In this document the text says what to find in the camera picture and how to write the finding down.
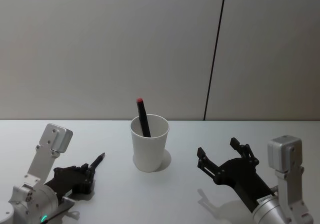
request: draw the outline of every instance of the white table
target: white table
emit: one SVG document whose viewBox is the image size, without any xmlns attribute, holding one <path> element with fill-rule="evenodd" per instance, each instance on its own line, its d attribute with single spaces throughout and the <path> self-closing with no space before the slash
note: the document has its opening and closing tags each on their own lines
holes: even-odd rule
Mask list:
<svg viewBox="0 0 320 224">
<path fill-rule="evenodd" d="M 236 137 L 250 144 L 260 160 L 258 174 L 274 186 L 277 180 L 268 167 L 267 142 L 284 134 L 302 139 L 303 197 L 314 223 L 320 222 L 320 122 L 170 121 L 166 144 L 170 165 L 143 173 L 133 164 L 130 121 L 0 121 L 2 200 L 9 200 L 13 185 L 28 170 L 49 122 L 73 131 L 69 148 L 55 167 L 90 163 L 106 152 L 96 170 L 92 198 L 77 202 L 70 214 L 53 224 L 253 224 L 235 192 L 215 185 L 197 168 L 197 148 L 203 147 L 221 165 L 237 157 L 229 146 L 230 138 Z M 207 198 L 206 208 L 200 193 Z"/>
</svg>

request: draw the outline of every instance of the black pen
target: black pen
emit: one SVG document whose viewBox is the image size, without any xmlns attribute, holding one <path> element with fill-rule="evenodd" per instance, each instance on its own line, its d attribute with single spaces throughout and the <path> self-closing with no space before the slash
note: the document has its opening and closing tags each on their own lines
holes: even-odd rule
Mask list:
<svg viewBox="0 0 320 224">
<path fill-rule="evenodd" d="M 141 124 L 142 134 L 144 137 L 151 137 L 148 119 L 147 119 L 147 113 L 145 110 L 144 100 L 142 98 L 136 99 L 136 104 L 138 106 L 138 112 L 139 112 L 139 120 Z"/>
</svg>

